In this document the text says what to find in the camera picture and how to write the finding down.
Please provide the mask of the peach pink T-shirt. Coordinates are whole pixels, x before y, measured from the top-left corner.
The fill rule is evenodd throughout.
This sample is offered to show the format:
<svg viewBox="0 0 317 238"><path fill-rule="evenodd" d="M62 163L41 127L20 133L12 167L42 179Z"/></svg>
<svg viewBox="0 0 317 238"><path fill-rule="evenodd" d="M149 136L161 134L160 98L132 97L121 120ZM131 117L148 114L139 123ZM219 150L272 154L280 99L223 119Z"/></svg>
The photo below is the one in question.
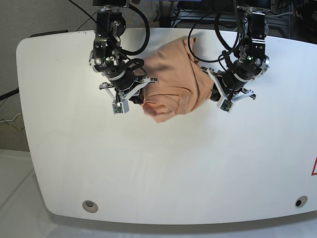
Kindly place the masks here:
<svg viewBox="0 0 317 238"><path fill-rule="evenodd" d="M211 97L214 82L191 54L196 40L177 39L144 59L148 77L157 82L143 89L142 109L157 123L186 115Z"/></svg>

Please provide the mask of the black metal table leg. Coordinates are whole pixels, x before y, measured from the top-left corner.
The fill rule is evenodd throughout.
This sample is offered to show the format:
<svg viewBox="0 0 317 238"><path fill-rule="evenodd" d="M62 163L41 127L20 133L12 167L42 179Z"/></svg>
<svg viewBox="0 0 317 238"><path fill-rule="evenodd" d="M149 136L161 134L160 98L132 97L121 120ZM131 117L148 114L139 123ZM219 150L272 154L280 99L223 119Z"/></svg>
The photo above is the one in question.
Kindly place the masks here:
<svg viewBox="0 0 317 238"><path fill-rule="evenodd" d="M170 28L174 12L174 1L159 0L157 2L158 21L160 28Z"/></svg>

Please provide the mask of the red warning triangle sticker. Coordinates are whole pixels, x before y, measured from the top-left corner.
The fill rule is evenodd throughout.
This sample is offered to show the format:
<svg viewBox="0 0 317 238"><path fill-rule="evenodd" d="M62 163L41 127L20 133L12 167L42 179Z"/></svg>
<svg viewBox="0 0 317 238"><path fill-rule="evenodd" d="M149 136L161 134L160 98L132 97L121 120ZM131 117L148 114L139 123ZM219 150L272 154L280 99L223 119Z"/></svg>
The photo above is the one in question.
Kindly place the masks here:
<svg viewBox="0 0 317 238"><path fill-rule="evenodd" d="M317 175L317 158L315 160L315 163L314 163L314 167L313 167L313 170L312 170L312 176L315 176Z"/></svg>

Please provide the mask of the aluminium frame rail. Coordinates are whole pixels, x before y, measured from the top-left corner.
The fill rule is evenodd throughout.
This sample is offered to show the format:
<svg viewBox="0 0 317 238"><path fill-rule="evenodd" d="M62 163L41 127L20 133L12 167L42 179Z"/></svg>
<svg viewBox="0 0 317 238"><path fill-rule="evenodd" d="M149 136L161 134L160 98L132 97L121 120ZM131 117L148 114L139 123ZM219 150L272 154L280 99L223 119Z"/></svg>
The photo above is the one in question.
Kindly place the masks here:
<svg viewBox="0 0 317 238"><path fill-rule="evenodd" d="M278 15L266 15L269 36L295 40L297 38L296 17L293 12Z"/></svg>

